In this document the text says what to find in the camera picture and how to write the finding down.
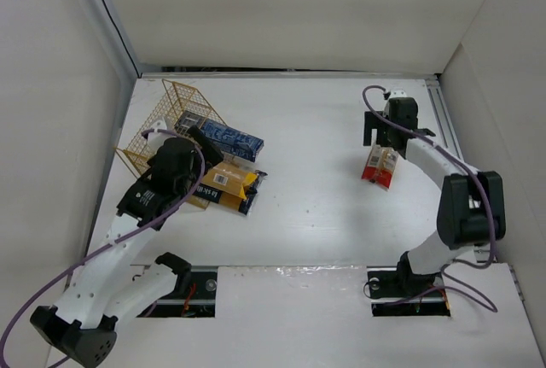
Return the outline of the blue pasta box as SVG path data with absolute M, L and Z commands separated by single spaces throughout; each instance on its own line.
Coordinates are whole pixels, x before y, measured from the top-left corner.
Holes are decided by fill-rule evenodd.
M 236 130 L 216 120 L 186 111 L 174 124 L 176 132 L 183 134 L 191 126 L 198 126 L 201 132 L 220 150 L 228 155 L 255 162 L 264 147 L 264 140 L 243 131 Z

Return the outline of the yellow pasta bag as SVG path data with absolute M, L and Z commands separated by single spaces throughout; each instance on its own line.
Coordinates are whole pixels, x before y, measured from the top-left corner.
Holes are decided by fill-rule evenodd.
M 201 183 L 246 200 L 246 190 L 257 178 L 257 173 L 223 161 L 211 168 Z

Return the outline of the red spaghetti bag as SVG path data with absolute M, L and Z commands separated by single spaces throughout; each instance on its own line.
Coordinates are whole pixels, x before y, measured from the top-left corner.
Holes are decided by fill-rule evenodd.
M 374 143 L 371 146 L 361 179 L 376 184 L 384 190 L 389 190 L 398 157 L 398 152 L 393 148 L 382 147 Z

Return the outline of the dark blue spaghetti bag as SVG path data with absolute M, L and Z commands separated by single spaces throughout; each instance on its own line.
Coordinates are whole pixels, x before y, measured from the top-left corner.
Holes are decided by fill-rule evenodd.
M 205 202 L 205 206 L 212 202 L 245 216 L 251 211 L 257 196 L 258 192 L 256 190 L 249 190 L 247 192 L 247 197 L 241 198 L 204 184 L 200 184 L 193 194 L 193 197 L 197 199 L 197 202 Z

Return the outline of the blue-topped spaghetti bag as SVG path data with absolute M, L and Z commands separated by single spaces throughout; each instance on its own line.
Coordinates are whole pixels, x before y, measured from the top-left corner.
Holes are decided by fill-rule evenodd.
M 268 176 L 268 173 L 257 170 L 254 174 L 256 175 L 256 178 L 251 183 L 249 190 L 251 191 L 252 194 L 257 194 L 258 193 L 258 188 L 263 183 L 263 181 L 266 179 L 266 177 Z

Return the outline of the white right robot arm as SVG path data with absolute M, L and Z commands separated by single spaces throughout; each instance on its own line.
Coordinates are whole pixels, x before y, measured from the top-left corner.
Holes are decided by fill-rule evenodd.
M 440 190 L 435 231 L 400 256 L 392 281 L 406 295 L 417 295 L 439 278 L 443 266 L 471 248 L 491 249 L 506 235 L 502 177 L 456 158 L 418 123 L 411 97 L 389 97 L 380 111 L 364 114 L 363 142 L 397 152 L 420 168 Z

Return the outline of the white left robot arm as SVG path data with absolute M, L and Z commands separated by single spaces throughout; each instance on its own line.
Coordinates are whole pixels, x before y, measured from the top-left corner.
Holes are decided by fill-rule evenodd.
M 160 127 L 142 135 L 160 146 L 120 200 L 101 247 L 84 258 L 74 282 L 53 305 L 37 307 L 30 317 L 50 346 L 83 367 L 99 366 L 122 324 L 170 294 L 178 280 L 189 281 L 191 265 L 172 253 L 160 255 L 131 283 L 126 279 L 132 261 L 224 159 L 197 126 L 185 136 Z

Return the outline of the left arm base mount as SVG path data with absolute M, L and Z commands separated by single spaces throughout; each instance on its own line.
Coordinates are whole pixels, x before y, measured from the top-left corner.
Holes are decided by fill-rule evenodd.
M 187 283 L 177 280 L 175 289 L 138 315 L 139 318 L 214 318 L 218 269 L 197 267 Z

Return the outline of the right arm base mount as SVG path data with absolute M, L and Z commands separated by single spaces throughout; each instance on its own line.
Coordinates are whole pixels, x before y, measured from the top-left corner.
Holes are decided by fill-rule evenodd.
M 450 308 L 439 273 L 402 278 L 395 267 L 368 267 L 363 292 L 374 317 L 449 317 Z

